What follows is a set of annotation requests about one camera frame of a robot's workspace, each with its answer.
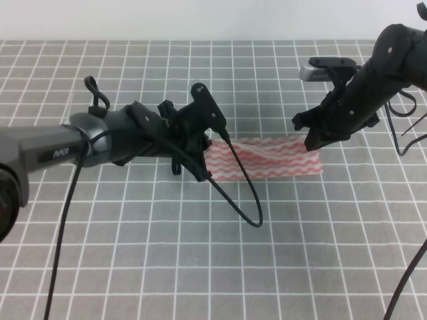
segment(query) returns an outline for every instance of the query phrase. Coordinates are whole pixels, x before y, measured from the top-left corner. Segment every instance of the wire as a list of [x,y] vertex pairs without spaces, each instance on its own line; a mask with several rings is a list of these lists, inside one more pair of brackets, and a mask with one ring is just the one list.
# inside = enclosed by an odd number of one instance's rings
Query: wire
[[412,272],[414,272],[417,264],[421,261],[421,258],[426,251],[427,251],[427,240],[425,240],[421,248],[415,254],[415,257],[412,259],[411,263],[409,264],[408,268],[403,274],[401,280],[399,281],[399,284],[393,293],[393,297],[390,300],[390,303],[388,304],[388,308],[386,311],[386,315],[384,316],[384,320],[390,320],[392,318],[393,310],[399,300],[400,294],[402,293],[403,288],[405,287],[405,284],[408,282],[409,277],[411,276]]
[[56,282],[56,276],[58,272],[59,256],[61,255],[61,246],[62,246],[62,239],[64,236],[64,230],[65,230],[65,221],[67,220],[67,214],[68,214],[69,206],[71,204],[71,198],[73,197],[75,186],[77,185],[77,180],[79,179],[79,175],[81,172],[81,168],[83,168],[83,165],[85,163],[88,149],[89,149],[89,146],[85,144],[85,147],[81,152],[79,163],[77,164],[77,168],[73,176],[73,181],[71,182],[70,188],[68,190],[67,199],[65,200],[65,204],[64,204],[64,209],[62,210],[61,224],[59,225],[58,239],[56,243],[55,257],[53,259],[52,276],[51,276],[51,282],[49,285],[49,292],[47,294],[44,320],[49,320],[49,314],[52,306],[53,291],[55,290],[55,282]]
[[405,135],[409,130],[411,130],[413,127],[415,127],[417,124],[419,124],[425,117],[427,117],[427,113],[423,114],[417,121],[414,122],[413,125],[411,125],[405,132],[403,132],[403,135]]
[[236,205],[236,203],[228,196],[228,194],[215,182],[215,180],[213,180],[211,177],[208,177],[207,180],[215,187],[215,189],[218,190],[219,193],[221,193],[221,195],[224,197],[224,199],[227,200],[227,202],[233,207],[234,210],[236,210],[236,212],[240,215],[240,217],[242,217],[252,227],[256,227],[256,228],[261,227],[262,222],[263,222],[262,208],[261,208],[260,199],[258,197],[258,194],[256,193],[256,190],[255,190],[254,184],[252,183],[251,179],[249,178],[248,174],[246,173],[245,167],[242,165],[242,162],[240,161],[238,154],[236,153],[236,150],[234,150],[234,147],[233,147],[231,141],[228,140],[226,142],[227,142],[228,146],[230,147],[230,149],[232,150],[232,153],[233,153],[234,157],[236,158],[236,161],[238,162],[239,167],[242,170],[243,174],[245,175],[246,181],[248,182],[248,184],[252,190],[252,194],[254,195],[256,206],[258,208],[258,216],[259,216],[258,223],[255,223],[251,219],[249,219],[248,216],[245,215],[243,213],[243,211],[240,210],[240,208]]
[[95,78],[91,75],[88,75],[84,81],[87,90],[93,94],[93,106],[98,107],[98,100],[100,99],[102,102],[104,102],[105,108],[108,110],[109,100],[102,92],[99,91]]
[[422,135],[414,140],[412,140],[411,142],[409,142],[407,144],[407,146],[404,148],[403,151],[400,150],[399,148],[399,142],[398,142],[398,138],[396,136],[396,131],[394,130],[394,126],[393,126],[393,122],[392,122],[392,117],[390,115],[390,110],[389,110],[389,104],[390,102],[386,103],[384,105],[384,107],[386,108],[386,114],[387,114],[387,120],[388,120],[388,124],[390,125],[390,130],[392,132],[392,136],[393,136],[393,141],[394,141],[394,147],[396,148],[396,152],[398,153],[399,156],[403,157],[409,150],[409,148],[411,148],[411,146],[413,146],[415,143],[420,142],[421,140],[424,140],[425,138],[427,138],[427,134]]
[[400,95],[403,95],[405,98],[407,98],[407,99],[411,100],[411,101],[414,103],[414,107],[413,107],[411,110],[409,110],[409,112],[407,112],[407,113],[401,113],[401,112],[398,112],[398,111],[394,110],[394,109],[393,109],[393,107],[392,107],[392,105],[391,105],[391,103],[390,103],[390,101],[388,102],[388,107],[390,108],[390,111],[391,111],[395,116],[397,116],[397,117],[399,117],[399,118],[407,118],[407,117],[410,117],[411,115],[413,115],[413,114],[414,114],[414,112],[415,112],[415,110],[416,110],[416,99],[414,98],[414,96],[413,96],[413,95],[410,95],[409,93],[407,93],[407,92],[405,92],[405,91],[402,91],[402,90],[400,90],[400,91],[399,91],[399,94],[400,94]]

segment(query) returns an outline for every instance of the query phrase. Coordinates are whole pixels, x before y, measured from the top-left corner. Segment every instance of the table surface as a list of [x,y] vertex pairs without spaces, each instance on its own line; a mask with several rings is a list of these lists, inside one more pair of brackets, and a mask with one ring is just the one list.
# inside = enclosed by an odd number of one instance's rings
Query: table surface
[[[58,125],[91,101],[93,75],[111,107],[191,101],[204,82],[233,137],[297,134],[291,118],[331,89],[302,83],[316,55],[366,61],[373,41],[6,41],[0,125]],[[398,132],[426,112],[395,119]],[[411,101],[395,97],[399,110]],[[382,319],[426,238],[423,141],[396,156],[384,121],[320,151],[323,175],[259,180],[265,223],[238,219],[207,183],[175,177],[168,159],[81,174],[65,229],[51,319]],[[427,132],[422,122],[401,145]],[[42,319],[59,214],[73,173],[31,174],[31,200],[0,245],[0,319]],[[248,186],[222,183],[256,216]],[[427,318],[427,259],[394,319]]]

